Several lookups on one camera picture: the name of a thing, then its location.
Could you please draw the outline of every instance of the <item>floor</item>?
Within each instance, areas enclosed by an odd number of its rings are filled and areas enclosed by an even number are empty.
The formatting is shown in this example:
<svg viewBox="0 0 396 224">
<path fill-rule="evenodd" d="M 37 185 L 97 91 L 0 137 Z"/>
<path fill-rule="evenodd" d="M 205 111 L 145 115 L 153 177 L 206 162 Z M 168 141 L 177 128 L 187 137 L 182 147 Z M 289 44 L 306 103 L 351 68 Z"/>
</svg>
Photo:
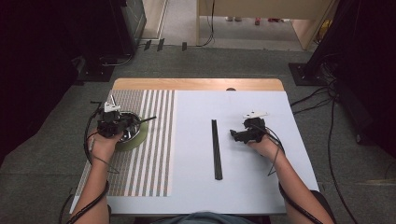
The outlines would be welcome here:
<svg viewBox="0 0 396 224">
<path fill-rule="evenodd" d="M 196 0 L 144 0 L 144 5 L 148 26 L 143 41 L 152 39 L 155 43 L 164 38 L 165 45 L 181 46 L 183 42 L 188 46 L 197 45 Z M 223 17 L 214 17 L 214 39 L 207 47 L 302 51 L 289 20 L 269 22 L 262 18 L 260 25 L 255 25 L 254 21 L 254 18 L 226 21 Z M 201 17 L 200 24 L 200 45 L 203 45 L 211 33 L 211 18 Z M 315 48 L 313 43 L 308 50 Z"/>
</svg>

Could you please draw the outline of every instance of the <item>black stick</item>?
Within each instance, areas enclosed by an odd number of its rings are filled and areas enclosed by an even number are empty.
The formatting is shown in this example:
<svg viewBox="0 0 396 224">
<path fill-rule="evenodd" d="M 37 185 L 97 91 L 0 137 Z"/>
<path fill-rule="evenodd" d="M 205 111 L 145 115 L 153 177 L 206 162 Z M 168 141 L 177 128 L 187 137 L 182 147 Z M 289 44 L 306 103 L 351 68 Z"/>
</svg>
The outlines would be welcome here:
<svg viewBox="0 0 396 224">
<path fill-rule="evenodd" d="M 221 169 L 221 158 L 219 151 L 219 135 L 218 135 L 218 124 L 215 119 L 212 119 L 212 136 L 213 136 L 213 156 L 215 164 L 215 178 L 217 180 L 222 179 Z"/>
</svg>

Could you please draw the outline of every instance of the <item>hand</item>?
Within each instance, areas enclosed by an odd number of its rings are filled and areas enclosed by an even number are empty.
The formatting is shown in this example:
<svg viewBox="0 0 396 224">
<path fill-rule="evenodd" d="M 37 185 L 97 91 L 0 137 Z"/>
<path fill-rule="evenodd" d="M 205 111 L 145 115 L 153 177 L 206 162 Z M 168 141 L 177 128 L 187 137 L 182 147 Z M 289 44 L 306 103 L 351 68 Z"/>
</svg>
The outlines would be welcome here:
<svg viewBox="0 0 396 224">
<path fill-rule="evenodd" d="M 88 147 L 90 146 L 93 138 L 94 142 L 91 154 L 105 162 L 109 162 L 113 156 L 114 150 L 116 149 L 117 142 L 122 138 L 122 132 L 109 138 L 105 138 L 99 133 L 96 133 L 87 140 Z"/>
<path fill-rule="evenodd" d="M 260 143 L 257 142 L 248 142 L 247 145 L 255 150 L 257 150 L 262 156 L 270 159 L 271 162 L 274 162 L 276 152 L 283 153 L 280 150 L 279 146 L 275 144 L 267 134 L 262 137 Z"/>
</svg>

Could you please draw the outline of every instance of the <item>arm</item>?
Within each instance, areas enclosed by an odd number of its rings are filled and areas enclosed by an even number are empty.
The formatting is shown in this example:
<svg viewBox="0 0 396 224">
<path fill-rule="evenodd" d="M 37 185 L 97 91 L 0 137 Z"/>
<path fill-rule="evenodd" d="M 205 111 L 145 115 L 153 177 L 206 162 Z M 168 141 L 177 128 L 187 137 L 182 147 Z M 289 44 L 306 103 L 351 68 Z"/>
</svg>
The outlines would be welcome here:
<svg viewBox="0 0 396 224">
<path fill-rule="evenodd" d="M 250 142 L 248 145 L 256 149 L 261 155 L 267 157 L 272 163 L 275 163 L 274 166 L 279 183 L 295 203 L 322 223 L 332 223 L 332 219 L 327 211 L 294 171 L 285 154 L 282 150 L 278 150 L 278 146 L 267 135 L 262 138 L 260 143 Z M 311 223 L 308 218 L 304 217 L 288 203 L 286 203 L 286 211 L 292 223 Z"/>
<path fill-rule="evenodd" d="M 107 164 L 109 163 L 117 141 L 121 135 L 115 135 L 111 138 L 104 138 L 100 134 L 96 134 L 94 137 L 93 148 L 92 148 L 92 167 L 88 175 L 85 187 L 79 197 L 75 209 L 73 210 L 72 217 L 79 212 L 87 204 L 95 200 L 105 189 L 107 181 Z M 108 223 L 109 214 L 107 209 L 106 196 L 90 209 L 84 216 L 79 218 L 76 223 Z"/>
</svg>

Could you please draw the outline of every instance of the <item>person's left hand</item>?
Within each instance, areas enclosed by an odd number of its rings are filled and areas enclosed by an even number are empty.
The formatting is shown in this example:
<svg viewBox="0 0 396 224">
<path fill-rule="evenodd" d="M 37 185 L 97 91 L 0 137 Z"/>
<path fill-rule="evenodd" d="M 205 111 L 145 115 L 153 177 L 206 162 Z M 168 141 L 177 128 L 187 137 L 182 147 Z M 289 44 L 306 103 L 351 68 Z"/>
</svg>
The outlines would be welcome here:
<svg viewBox="0 0 396 224">
<path fill-rule="evenodd" d="M 93 138 L 94 142 L 91 154 L 105 162 L 109 162 L 116 149 L 117 142 L 122 138 L 122 132 L 108 138 L 96 133 L 87 140 L 88 147 Z"/>
</svg>

